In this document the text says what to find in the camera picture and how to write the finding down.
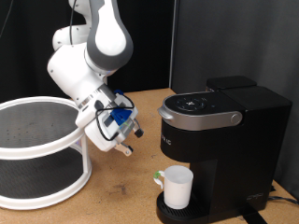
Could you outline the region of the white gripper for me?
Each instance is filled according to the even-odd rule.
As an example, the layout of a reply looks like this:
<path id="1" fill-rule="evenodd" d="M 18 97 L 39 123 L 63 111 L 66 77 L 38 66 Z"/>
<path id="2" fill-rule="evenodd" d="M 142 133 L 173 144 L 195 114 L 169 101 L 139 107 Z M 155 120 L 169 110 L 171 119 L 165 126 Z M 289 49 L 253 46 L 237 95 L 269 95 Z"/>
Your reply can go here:
<path id="1" fill-rule="evenodd" d="M 132 155 L 134 150 L 123 141 L 130 132 L 140 138 L 144 131 L 135 119 L 138 111 L 130 98 L 116 93 L 109 99 L 103 93 L 94 93 L 78 109 L 76 124 L 100 150 L 115 148 L 127 157 Z"/>

